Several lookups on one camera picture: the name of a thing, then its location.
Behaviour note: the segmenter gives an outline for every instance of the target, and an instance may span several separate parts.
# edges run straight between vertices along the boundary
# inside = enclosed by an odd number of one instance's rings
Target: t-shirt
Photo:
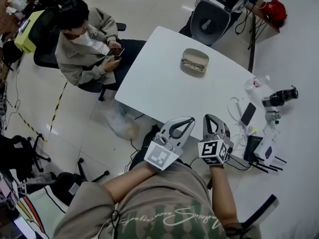
[[[114,210],[107,189],[84,182],[54,238],[112,239],[114,227],[118,239],[227,238],[212,210],[205,182],[178,162],[132,189],[118,204],[119,215]]]
[[[71,42],[80,45],[90,46],[99,53],[102,53],[103,55],[108,54],[108,52],[110,51],[110,48],[105,43],[92,39],[89,36],[88,31],[86,31],[85,34],[80,35],[78,38],[71,40]]]

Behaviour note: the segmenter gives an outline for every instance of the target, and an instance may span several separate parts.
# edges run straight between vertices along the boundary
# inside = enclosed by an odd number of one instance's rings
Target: white table
[[[207,71],[202,78],[181,70],[180,59],[187,48],[198,49],[209,56]],[[194,117],[196,125],[191,136],[202,140],[205,114],[215,115],[224,121],[231,135],[239,133],[240,128],[234,125],[236,122],[231,118],[227,104],[233,116],[239,119],[236,101],[229,100],[232,97],[243,98],[243,111],[249,102],[257,107],[252,123],[258,129],[257,135],[262,136],[266,110],[261,98],[274,91],[263,86],[248,94],[244,84],[253,77],[212,48],[158,26],[131,66],[115,99],[164,123],[177,117]],[[243,158],[243,150],[234,151],[233,155]]]

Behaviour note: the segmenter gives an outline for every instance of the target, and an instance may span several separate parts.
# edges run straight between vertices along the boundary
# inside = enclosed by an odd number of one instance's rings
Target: gray jacket
[[[92,39],[109,42],[116,40],[118,29],[114,19],[94,8],[89,13],[88,33]],[[102,66],[96,66],[105,59],[105,55],[95,49],[69,41],[61,32],[55,50],[60,71],[75,86],[98,80],[103,84],[115,83],[113,72],[106,73]]]

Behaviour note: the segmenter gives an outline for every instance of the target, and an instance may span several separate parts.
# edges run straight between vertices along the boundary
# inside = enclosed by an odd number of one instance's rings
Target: hand
[[[122,46],[118,42],[112,40],[112,41],[109,41],[109,47],[111,49],[115,49],[115,48],[121,48]]]
[[[114,60],[114,56],[111,56],[102,63],[102,67],[105,72],[111,72],[118,67],[120,61],[121,59]]]

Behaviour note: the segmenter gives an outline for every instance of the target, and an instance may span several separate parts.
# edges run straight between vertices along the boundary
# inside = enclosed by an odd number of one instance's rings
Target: white shirt
[[[86,31],[85,34],[80,35],[78,38],[71,40],[71,42],[85,46],[90,46],[96,51],[102,53],[103,55],[108,54],[108,52],[110,51],[110,48],[105,43],[92,39],[89,36],[88,31]]]

